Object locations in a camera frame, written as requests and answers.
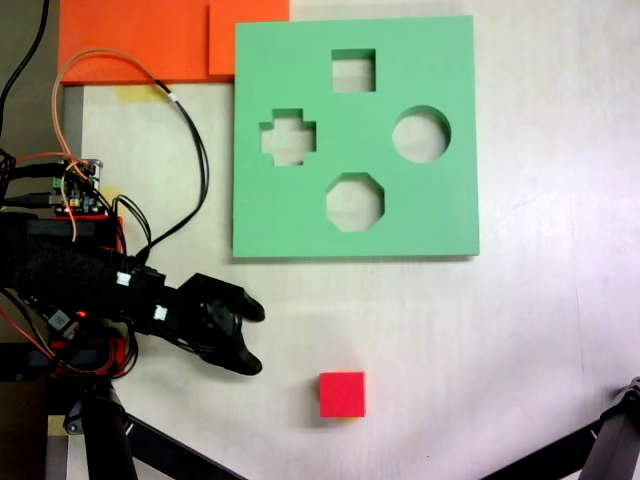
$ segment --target shape sorter board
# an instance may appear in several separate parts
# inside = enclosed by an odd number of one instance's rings
[[[344,58],[371,60],[369,91],[334,91]],[[239,24],[235,95],[235,257],[479,253],[471,17]],[[412,113],[443,126],[448,146],[431,162],[392,141]],[[313,128],[314,148],[278,166],[261,134],[287,115]],[[380,202],[365,231],[327,212],[332,190],[354,180]]]

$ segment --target robotic arm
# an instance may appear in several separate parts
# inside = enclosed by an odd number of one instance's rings
[[[263,321],[264,309],[243,288],[196,274],[174,289],[135,257],[73,246],[68,237],[48,235],[43,222],[57,221],[0,215],[0,285],[31,298],[32,306],[55,306],[68,319],[61,329],[102,319],[127,322],[135,332],[161,337],[209,364],[243,375],[262,370],[245,345],[242,323]],[[59,319],[49,321],[50,329]]]

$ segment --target circuit board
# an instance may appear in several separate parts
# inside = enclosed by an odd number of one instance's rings
[[[78,168],[91,181],[88,185],[75,175],[65,175],[64,177],[53,178],[53,189],[56,194],[62,195],[64,178],[64,195],[68,201],[68,207],[74,216],[83,215],[106,215],[106,208],[98,200],[95,193],[100,188],[100,167],[99,160],[88,160],[89,165],[79,165]],[[58,206],[54,210],[56,216],[67,216],[68,211],[65,206]]]

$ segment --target orange foam block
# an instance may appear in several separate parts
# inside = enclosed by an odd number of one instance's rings
[[[91,48],[141,60],[166,83],[232,81],[235,24],[287,21],[289,0],[61,0],[58,68]],[[81,60],[65,85],[139,84],[136,66],[111,56]]]
[[[211,0],[209,75],[215,81],[233,81],[236,24],[287,21],[289,0]]]

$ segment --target red wire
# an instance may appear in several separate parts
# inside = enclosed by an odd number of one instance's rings
[[[70,158],[71,160],[74,160],[78,163],[83,163],[85,165],[88,164],[86,160],[78,158],[75,155],[71,155],[70,153],[64,153],[64,152],[43,152],[43,153],[34,153],[31,155],[25,155],[24,157],[16,158],[16,163],[22,163],[22,162],[27,162],[29,160],[33,160],[36,158],[46,158],[46,157]]]
[[[16,322],[13,321],[13,319],[7,314],[7,312],[4,311],[4,309],[2,307],[0,307],[0,316],[2,316],[7,322],[9,322],[9,325],[11,325],[13,328],[15,328],[18,332],[20,332],[23,337],[25,337],[27,340],[29,340],[31,343],[33,343],[36,347],[38,347],[38,349],[42,353],[44,353],[47,358],[53,360],[53,357],[51,356],[51,354],[49,352],[47,352],[42,347],[42,345],[40,345],[31,335],[29,335],[27,332],[22,330],[22,328],[20,328],[20,326]]]
[[[42,345],[40,345],[31,335],[29,335],[27,332],[25,332],[22,328],[20,328],[20,326],[9,316],[9,314],[7,312],[4,311],[4,309],[2,307],[0,307],[0,316],[2,316],[7,322],[9,322],[9,325],[11,325],[13,328],[15,328],[18,332],[20,332],[20,334],[25,337],[27,340],[29,340],[31,343],[33,343],[36,347],[38,347],[38,349],[50,360],[53,360],[53,356],[47,352]],[[111,349],[111,358],[110,360],[107,362],[107,364],[102,367],[100,370],[96,371],[95,374],[96,375],[102,375],[104,373],[107,373],[109,371],[109,369],[113,366],[113,363],[115,362],[115,358],[116,358],[116,352],[115,349],[113,348],[113,345],[109,345],[110,349]]]

